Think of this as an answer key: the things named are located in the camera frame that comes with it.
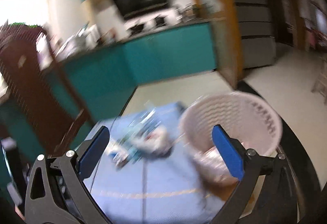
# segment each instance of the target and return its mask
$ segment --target blue gripper pad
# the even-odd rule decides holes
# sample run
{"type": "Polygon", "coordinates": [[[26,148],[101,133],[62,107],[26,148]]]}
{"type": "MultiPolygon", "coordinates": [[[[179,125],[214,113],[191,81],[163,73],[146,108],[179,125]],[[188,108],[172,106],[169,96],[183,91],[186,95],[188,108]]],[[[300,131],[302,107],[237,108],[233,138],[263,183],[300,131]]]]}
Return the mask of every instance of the blue gripper pad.
{"type": "Polygon", "coordinates": [[[244,175],[243,159],[238,154],[229,136],[220,125],[212,129],[212,140],[222,156],[226,166],[233,177],[242,180],[244,175]]]}

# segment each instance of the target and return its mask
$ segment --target woven basket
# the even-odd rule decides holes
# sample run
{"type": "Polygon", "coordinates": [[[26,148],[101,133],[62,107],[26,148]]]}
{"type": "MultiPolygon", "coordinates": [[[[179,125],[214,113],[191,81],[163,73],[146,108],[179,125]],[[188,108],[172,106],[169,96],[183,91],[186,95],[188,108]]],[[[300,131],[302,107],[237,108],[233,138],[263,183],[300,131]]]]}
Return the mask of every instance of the woven basket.
{"type": "Polygon", "coordinates": [[[282,137],[279,115],[258,96],[233,92],[198,98],[186,109],[179,129],[200,175],[211,183],[230,185],[233,178],[223,159],[210,159],[204,153],[214,146],[212,128],[220,124],[227,134],[262,156],[270,156],[282,137]]]}

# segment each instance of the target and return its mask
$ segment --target chair backrest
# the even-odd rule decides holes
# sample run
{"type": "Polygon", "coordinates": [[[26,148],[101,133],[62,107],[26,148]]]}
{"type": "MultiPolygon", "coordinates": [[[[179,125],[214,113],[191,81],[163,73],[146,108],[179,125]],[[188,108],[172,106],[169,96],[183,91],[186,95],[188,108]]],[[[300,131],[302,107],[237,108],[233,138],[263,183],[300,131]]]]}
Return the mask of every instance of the chair backrest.
{"type": "MultiPolygon", "coordinates": [[[[36,40],[41,33],[46,34],[44,29],[38,26],[9,25],[2,28],[0,72],[41,145],[47,154],[52,155],[58,152],[58,146],[64,139],[66,148],[67,137],[69,136],[68,141],[71,142],[80,127],[71,130],[75,120],[59,105],[40,71],[36,40]]],[[[83,123],[87,119],[91,120],[89,114],[79,116],[83,117],[83,123]]],[[[62,155],[63,151],[65,149],[61,149],[58,155],[62,155]]]]}

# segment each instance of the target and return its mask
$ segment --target blue tablecloth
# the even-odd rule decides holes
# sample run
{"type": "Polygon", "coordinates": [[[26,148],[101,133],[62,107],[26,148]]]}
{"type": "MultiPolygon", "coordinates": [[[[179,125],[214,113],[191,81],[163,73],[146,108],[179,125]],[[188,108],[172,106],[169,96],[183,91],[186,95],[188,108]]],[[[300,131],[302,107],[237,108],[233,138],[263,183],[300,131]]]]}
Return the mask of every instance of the blue tablecloth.
{"type": "MultiPolygon", "coordinates": [[[[167,158],[141,159],[117,170],[103,154],[98,169],[84,180],[94,200],[115,224],[209,223],[224,201],[202,188],[198,173],[178,141],[178,121],[183,107],[179,103],[156,109],[169,136],[175,140],[167,158]]],[[[120,139],[137,114],[98,122],[86,137],[90,139],[104,125],[110,137],[120,139]]]]}

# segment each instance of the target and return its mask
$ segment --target basket rim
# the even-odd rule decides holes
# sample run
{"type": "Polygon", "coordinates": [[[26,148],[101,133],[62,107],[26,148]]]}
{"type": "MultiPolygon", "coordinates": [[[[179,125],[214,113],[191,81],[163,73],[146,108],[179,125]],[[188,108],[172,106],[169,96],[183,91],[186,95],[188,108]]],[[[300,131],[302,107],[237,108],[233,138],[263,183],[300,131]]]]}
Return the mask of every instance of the basket rim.
{"type": "Polygon", "coordinates": [[[181,136],[184,135],[184,129],[183,129],[183,123],[185,123],[184,120],[190,114],[190,112],[196,105],[203,102],[203,100],[207,100],[209,98],[230,96],[230,95],[244,97],[244,98],[250,99],[254,102],[257,102],[261,105],[263,104],[264,107],[269,111],[269,114],[272,116],[272,118],[276,121],[276,123],[275,123],[276,136],[273,138],[272,144],[269,147],[269,149],[263,154],[263,156],[270,156],[277,149],[277,147],[280,143],[280,140],[282,138],[282,120],[281,120],[279,114],[263,98],[261,98],[257,95],[254,95],[254,94],[247,93],[247,92],[234,91],[234,92],[229,92],[229,93],[218,93],[218,94],[210,94],[210,95],[200,96],[189,107],[187,107],[187,109],[183,112],[182,116],[180,117],[179,130],[181,132],[181,136]]]}

